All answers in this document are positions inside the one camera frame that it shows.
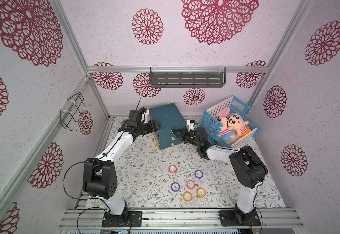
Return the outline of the teal drawer cabinet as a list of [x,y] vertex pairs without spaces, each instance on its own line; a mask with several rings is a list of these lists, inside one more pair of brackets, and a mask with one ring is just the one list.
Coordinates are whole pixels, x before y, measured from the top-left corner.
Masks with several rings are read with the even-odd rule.
[[175,105],[170,103],[149,110],[151,120],[159,124],[156,139],[160,150],[181,144],[182,141],[172,132],[186,127],[186,121]]

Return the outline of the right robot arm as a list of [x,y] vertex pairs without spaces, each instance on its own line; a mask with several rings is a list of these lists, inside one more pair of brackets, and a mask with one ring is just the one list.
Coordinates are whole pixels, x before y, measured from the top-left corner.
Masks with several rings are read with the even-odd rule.
[[248,145],[240,149],[218,146],[208,140],[206,130],[202,127],[194,130],[173,129],[172,133],[181,142],[195,146],[201,158],[231,164],[241,187],[234,210],[219,212],[221,225],[223,227],[263,227],[262,214],[257,210],[255,200],[258,187],[263,185],[268,169],[255,151]]

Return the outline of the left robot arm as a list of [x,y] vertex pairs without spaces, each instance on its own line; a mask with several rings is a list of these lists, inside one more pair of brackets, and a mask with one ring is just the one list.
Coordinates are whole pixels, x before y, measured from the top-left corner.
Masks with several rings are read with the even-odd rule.
[[130,223],[128,206],[116,193],[118,179],[115,163],[138,137],[154,133],[159,128],[160,124],[154,120],[133,124],[126,120],[107,148],[84,162],[82,189],[91,199],[101,201],[107,208],[103,217],[104,225],[113,227]]

